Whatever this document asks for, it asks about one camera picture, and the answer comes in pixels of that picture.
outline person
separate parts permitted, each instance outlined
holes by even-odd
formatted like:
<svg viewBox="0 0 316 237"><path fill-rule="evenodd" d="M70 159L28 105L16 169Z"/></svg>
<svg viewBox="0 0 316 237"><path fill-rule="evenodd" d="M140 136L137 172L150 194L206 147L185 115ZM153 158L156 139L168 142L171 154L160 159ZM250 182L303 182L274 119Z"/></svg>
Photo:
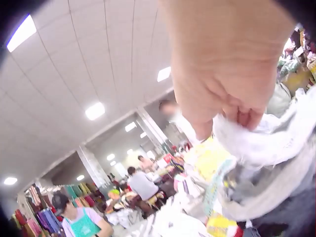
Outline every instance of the person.
<svg viewBox="0 0 316 237"><path fill-rule="evenodd" d="M139 166L143 171L145 171L145 172L147 170L152 171L152 166L154 163L149 158L145 158L142 155L139 155L137 158L140 161Z"/></svg>
<svg viewBox="0 0 316 237"><path fill-rule="evenodd" d="M92 208L75 207L60 192L53 195L52 204L56 215L63 216L62 226L66 237L110 237L113 228Z"/></svg>
<svg viewBox="0 0 316 237"><path fill-rule="evenodd" d="M142 171L137 171L131 166L127 169L131 176L128 185L133 192L137 193L143 201L152 198L154 195L159 196L165 203L167 199L166 193L159 188L154 182Z"/></svg>
<svg viewBox="0 0 316 237"><path fill-rule="evenodd" d="M200 143L200 141L197 139L197 135L193 127L191 126L189 121L182 115L177 102L170 100L161 100L159 104L159 111L163 113L170 122L175 123L176 126L184 132L192 145Z"/></svg>
<svg viewBox="0 0 316 237"><path fill-rule="evenodd" d="M218 113L255 129L274 92L276 65L296 23L315 40L312 3L159 0L159 6L171 42L177 103L199 140L211 135Z"/></svg>

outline black cap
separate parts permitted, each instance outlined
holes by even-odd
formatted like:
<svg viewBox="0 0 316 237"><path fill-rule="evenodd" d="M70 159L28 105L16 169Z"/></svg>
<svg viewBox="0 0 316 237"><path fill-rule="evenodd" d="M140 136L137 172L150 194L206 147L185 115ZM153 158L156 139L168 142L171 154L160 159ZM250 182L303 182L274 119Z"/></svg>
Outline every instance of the black cap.
<svg viewBox="0 0 316 237"><path fill-rule="evenodd" d="M69 203L69 198L62 194L61 192L56 192L52 198L52 204L56 209L56 216L60 216L60 214L65 212L67 203Z"/></svg>

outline fluorescent light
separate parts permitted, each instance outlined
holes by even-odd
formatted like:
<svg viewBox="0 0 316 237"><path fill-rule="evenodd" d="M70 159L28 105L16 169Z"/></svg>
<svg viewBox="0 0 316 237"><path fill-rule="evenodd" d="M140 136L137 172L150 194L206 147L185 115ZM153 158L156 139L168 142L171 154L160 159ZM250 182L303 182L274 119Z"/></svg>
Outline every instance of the fluorescent light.
<svg viewBox="0 0 316 237"><path fill-rule="evenodd" d="M146 134L146 132L143 132L143 133L140 135L140 138L143 138L143 137L145 137L145 136L147 136L147 134Z"/></svg>
<svg viewBox="0 0 316 237"><path fill-rule="evenodd" d="M95 105L92 105L90 108L86 110L86 116L90 120L95 120L96 118L103 115L105 112L103 104L100 102L96 103Z"/></svg>
<svg viewBox="0 0 316 237"><path fill-rule="evenodd" d="M167 79L170 76L171 67L164 68L159 71L157 81L160 82L162 80Z"/></svg>
<svg viewBox="0 0 316 237"><path fill-rule="evenodd" d="M156 159L156 157L155 157L155 155L153 154L152 151L148 151L146 154L147 154L147 156L148 156L149 158Z"/></svg>
<svg viewBox="0 0 316 237"><path fill-rule="evenodd" d="M83 179L84 179L84 175L79 175L79 176L77 177L77 180L78 180L78 181L83 180Z"/></svg>
<svg viewBox="0 0 316 237"><path fill-rule="evenodd" d="M125 131L126 132L129 132L130 130L132 130L133 128L136 127L136 124L134 122L128 124L126 127L125 127Z"/></svg>
<svg viewBox="0 0 316 237"><path fill-rule="evenodd" d="M7 44L9 52L11 53L13 50L15 50L20 44L22 44L34 33L36 33L36 27L34 25L32 17L28 15Z"/></svg>
<svg viewBox="0 0 316 237"><path fill-rule="evenodd" d="M107 159L108 161L110 161L110 160L113 160L114 158L115 158L115 155L114 155L114 154L110 154L110 155L107 156L106 159Z"/></svg>
<svg viewBox="0 0 316 237"><path fill-rule="evenodd" d="M18 181L16 178L8 177L5 179L4 184L5 185L12 185L15 184Z"/></svg>

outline purple garment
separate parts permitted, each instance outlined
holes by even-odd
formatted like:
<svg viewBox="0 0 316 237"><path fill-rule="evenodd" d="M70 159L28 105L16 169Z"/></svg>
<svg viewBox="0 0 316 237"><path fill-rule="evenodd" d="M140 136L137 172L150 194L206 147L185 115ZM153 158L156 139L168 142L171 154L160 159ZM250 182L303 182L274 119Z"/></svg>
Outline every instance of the purple garment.
<svg viewBox="0 0 316 237"><path fill-rule="evenodd" d="M97 224L100 220L102 220L102 217L99 216L99 214L95 210L93 210L92 208L90 208L90 207L78 207L77 208L77 210L78 210L77 218L74 220L68 219L68 221L71 224L73 224L73 223L77 222L78 220L80 220L84 216L83 209L86 211L87 216L92 220L92 222L94 224ZM68 221L66 220L66 218L64 218L64 220L62 222L66 237L77 237L77 236L75 236L74 232L72 231L71 226L70 226Z"/></svg>

